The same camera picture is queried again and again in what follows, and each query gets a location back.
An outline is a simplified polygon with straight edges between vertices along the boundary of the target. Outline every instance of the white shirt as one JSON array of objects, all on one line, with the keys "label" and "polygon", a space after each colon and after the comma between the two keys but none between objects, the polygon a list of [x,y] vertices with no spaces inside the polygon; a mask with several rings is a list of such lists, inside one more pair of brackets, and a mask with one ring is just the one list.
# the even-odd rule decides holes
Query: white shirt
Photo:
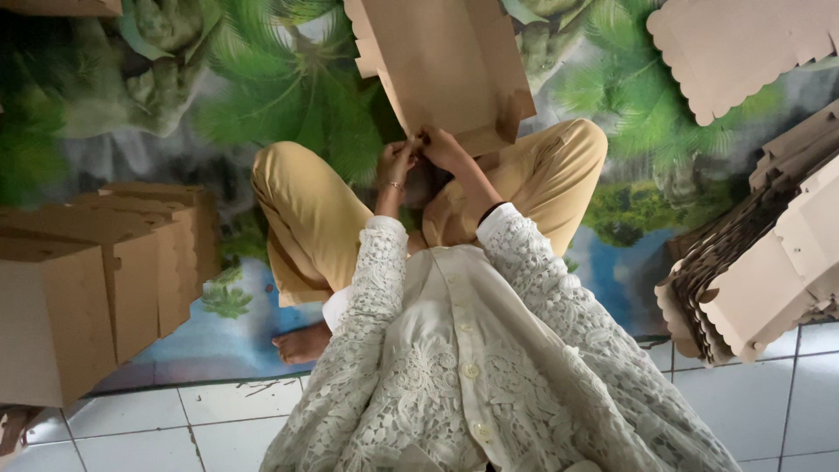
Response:
[{"label": "white shirt", "polygon": [[262,470],[386,469],[417,448],[444,470],[737,470],[533,222],[505,204],[477,236],[406,261],[401,224],[368,221],[349,307]]}]

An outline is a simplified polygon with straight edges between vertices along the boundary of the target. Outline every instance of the person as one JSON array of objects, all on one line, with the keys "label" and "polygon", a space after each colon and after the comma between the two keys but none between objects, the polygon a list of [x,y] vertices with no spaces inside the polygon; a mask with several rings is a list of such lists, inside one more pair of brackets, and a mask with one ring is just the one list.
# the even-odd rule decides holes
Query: person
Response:
[{"label": "person", "polygon": [[[559,160],[554,170],[563,169],[572,149],[562,148],[582,130],[592,134],[586,151],[605,151],[602,135],[577,123],[554,130],[553,147],[533,146],[541,153],[534,161]],[[534,219],[505,202],[510,187],[496,188],[491,172],[450,134],[425,132],[427,140],[383,152],[382,190],[360,232],[347,309],[260,470],[739,470],[649,357],[567,273],[556,255],[567,239],[546,238]],[[454,175],[449,218],[436,222],[446,233],[451,216],[461,215],[451,231],[465,229],[464,244],[406,257],[409,236],[396,217],[412,155]],[[528,168],[525,175],[541,172],[523,160],[514,163]],[[313,185],[311,176],[298,177]],[[526,190],[530,214],[564,191],[591,194],[575,185],[556,190],[556,174],[543,177],[547,185]],[[315,218],[304,223],[333,224],[302,213]],[[571,211],[565,218],[559,226],[579,223]],[[481,247],[470,244],[472,223]],[[326,229],[313,226],[309,234]],[[322,259],[312,254],[316,267]]]},{"label": "person", "polygon": [[[477,164],[498,194],[535,221],[554,254],[562,256],[594,192],[606,147],[600,128],[577,119],[520,138]],[[323,159],[295,143],[259,151],[252,184],[269,222],[268,257],[280,306],[331,299],[324,306],[327,322],[273,342],[285,363],[317,359],[331,337],[328,322],[346,309],[358,234],[373,213]],[[425,207],[421,232],[409,236],[409,252],[479,245],[480,217],[469,211],[464,186],[455,179]]]}]

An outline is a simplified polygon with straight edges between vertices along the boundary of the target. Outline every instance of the yellow pants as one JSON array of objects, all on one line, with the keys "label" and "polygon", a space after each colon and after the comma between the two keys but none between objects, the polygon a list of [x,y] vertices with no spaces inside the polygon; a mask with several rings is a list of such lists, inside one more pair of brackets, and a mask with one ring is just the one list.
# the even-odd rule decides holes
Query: yellow pants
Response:
[{"label": "yellow pants", "polygon": [[[501,197],[550,238],[563,255],[606,159],[606,135],[591,121],[556,124],[518,139],[478,164]],[[282,142],[260,150],[253,190],[268,218],[268,258],[281,307],[321,302],[352,283],[358,234],[373,213],[341,177],[303,146]],[[426,206],[430,247],[475,244],[481,215],[468,214],[458,181]]]}]

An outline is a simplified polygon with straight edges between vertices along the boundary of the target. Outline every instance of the woman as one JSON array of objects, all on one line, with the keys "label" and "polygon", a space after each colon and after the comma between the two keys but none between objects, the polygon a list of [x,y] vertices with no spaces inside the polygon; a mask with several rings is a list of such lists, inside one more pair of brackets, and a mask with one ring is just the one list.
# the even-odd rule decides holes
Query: woman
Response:
[{"label": "woman", "polygon": [[[383,153],[353,293],[261,470],[738,470],[550,241],[447,133]],[[483,214],[472,244],[406,259],[422,154]]]}]

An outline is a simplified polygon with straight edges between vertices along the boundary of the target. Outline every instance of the lace sleeve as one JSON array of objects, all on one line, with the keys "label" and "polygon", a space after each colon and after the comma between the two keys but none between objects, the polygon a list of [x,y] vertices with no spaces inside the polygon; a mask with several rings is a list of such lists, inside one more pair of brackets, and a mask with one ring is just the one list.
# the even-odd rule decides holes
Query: lace sleeve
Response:
[{"label": "lace sleeve", "polygon": [[332,470],[357,428],[378,383],[385,329],[402,309],[408,236],[382,218],[370,218],[361,232],[349,308],[261,472]]},{"label": "lace sleeve", "polygon": [[624,419],[659,461],[677,470],[739,470],[634,339],[568,274],[536,224],[506,210],[478,230],[487,258],[534,315],[580,349]]}]

